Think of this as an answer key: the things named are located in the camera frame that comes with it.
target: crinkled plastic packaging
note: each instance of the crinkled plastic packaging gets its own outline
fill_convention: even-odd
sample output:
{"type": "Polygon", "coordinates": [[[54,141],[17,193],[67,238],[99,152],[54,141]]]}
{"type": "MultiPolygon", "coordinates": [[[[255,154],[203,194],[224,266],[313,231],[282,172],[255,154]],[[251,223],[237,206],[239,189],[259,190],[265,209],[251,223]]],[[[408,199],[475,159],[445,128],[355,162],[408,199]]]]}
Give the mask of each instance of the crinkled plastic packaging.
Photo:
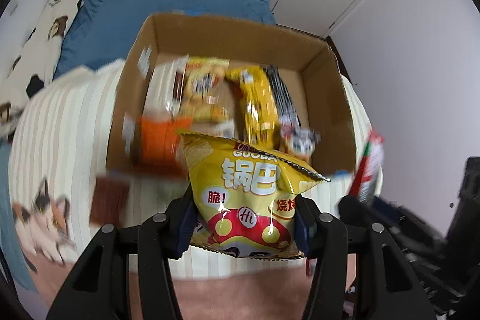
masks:
{"type": "Polygon", "coordinates": [[[279,151],[180,133],[201,216],[191,243],[242,258],[301,256],[293,240],[295,196],[322,176],[279,151]]]}
{"type": "Polygon", "coordinates": [[[140,162],[155,167],[156,174],[185,179],[187,169],[177,130],[190,128],[191,118],[157,122],[143,117],[139,126],[140,162]]]}
{"type": "Polygon", "coordinates": [[[278,73],[278,67],[275,65],[263,65],[262,69],[270,82],[280,126],[287,125],[300,128],[299,117],[293,106],[289,91],[278,73]]]}
{"type": "Polygon", "coordinates": [[[188,56],[155,66],[148,85],[143,116],[154,121],[167,121],[179,112],[183,79],[188,56]]]}
{"type": "Polygon", "coordinates": [[[235,121],[230,119],[224,122],[196,122],[190,129],[194,132],[203,133],[215,137],[232,139],[235,137],[235,121]]]}
{"type": "Polygon", "coordinates": [[[280,138],[281,151],[302,159],[307,163],[310,163],[315,146],[320,141],[320,135],[311,129],[292,125],[281,125],[280,138]]]}
{"type": "Polygon", "coordinates": [[[223,122],[229,119],[229,114],[218,104],[215,94],[228,67],[229,60],[190,56],[185,71],[179,117],[191,117],[200,122],[223,122]]]}
{"type": "Polygon", "coordinates": [[[279,144],[278,114],[270,82],[259,65],[235,68],[226,72],[228,80],[238,83],[243,97],[240,105],[245,114],[243,139],[263,148],[279,144]]]}

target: cardboard box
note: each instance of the cardboard box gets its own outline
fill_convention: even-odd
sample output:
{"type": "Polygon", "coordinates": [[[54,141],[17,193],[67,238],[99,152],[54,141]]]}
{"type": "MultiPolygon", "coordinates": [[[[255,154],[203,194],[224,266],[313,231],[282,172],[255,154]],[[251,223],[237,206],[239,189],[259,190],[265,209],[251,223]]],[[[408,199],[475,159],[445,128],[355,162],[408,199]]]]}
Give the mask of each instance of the cardboard box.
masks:
{"type": "Polygon", "coordinates": [[[152,172],[135,163],[136,119],[142,115],[155,64],[177,55],[216,56],[240,64],[274,64],[287,86],[302,126],[322,140],[312,166],[324,175],[353,171],[355,137],[337,60],[327,43],[288,28],[219,16],[154,14],[143,23],[128,54],[117,89],[106,167],[152,172]]]}

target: calico cat print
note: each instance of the calico cat print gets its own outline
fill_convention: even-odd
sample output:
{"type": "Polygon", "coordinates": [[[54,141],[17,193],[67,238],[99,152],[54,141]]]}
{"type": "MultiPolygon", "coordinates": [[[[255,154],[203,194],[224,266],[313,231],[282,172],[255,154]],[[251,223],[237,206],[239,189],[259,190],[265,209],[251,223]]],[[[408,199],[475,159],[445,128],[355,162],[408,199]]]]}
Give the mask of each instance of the calico cat print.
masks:
{"type": "MultiPolygon", "coordinates": [[[[44,178],[31,209],[28,210],[20,203],[14,202],[12,211],[23,251],[32,255],[42,253],[49,261],[63,265],[60,246],[75,248],[68,234],[69,200],[65,196],[60,196],[56,200],[50,197],[49,184],[44,178]]],[[[30,269],[36,271],[28,260],[27,264],[30,269]]]]}

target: blue fabric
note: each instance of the blue fabric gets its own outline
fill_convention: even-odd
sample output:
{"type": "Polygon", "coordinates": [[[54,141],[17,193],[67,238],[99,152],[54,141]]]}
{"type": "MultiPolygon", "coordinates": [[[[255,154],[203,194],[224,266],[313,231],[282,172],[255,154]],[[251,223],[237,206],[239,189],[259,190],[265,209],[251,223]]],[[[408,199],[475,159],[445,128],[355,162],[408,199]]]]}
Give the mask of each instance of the blue fabric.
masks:
{"type": "Polygon", "coordinates": [[[275,24],[268,0],[84,0],[66,35],[54,77],[78,65],[92,69],[122,57],[154,12],[214,14],[275,24]]]}
{"type": "Polygon", "coordinates": [[[25,258],[18,244],[14,225],[14,215],[11,211],[10,192],[8,187],[8,159],[11,147],[0,142],[0,247],[2,248],[11,275],[23,288],[37,292],[32,277],[27,269],[25,258]]]}

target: guoba chips bag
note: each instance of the guoba chips bag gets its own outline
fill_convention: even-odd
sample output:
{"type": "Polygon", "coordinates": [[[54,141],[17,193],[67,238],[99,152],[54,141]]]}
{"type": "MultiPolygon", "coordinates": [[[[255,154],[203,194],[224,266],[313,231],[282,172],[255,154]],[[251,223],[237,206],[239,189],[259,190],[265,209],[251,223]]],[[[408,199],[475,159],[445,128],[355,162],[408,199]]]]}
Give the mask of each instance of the guoba chips bag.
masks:
{"type": "Polygon", "coordinates": [[[292,258],[295,196],[323,177],[274,150],[182,131],[200,213],[191,243],[234,257],[292,258]]]}

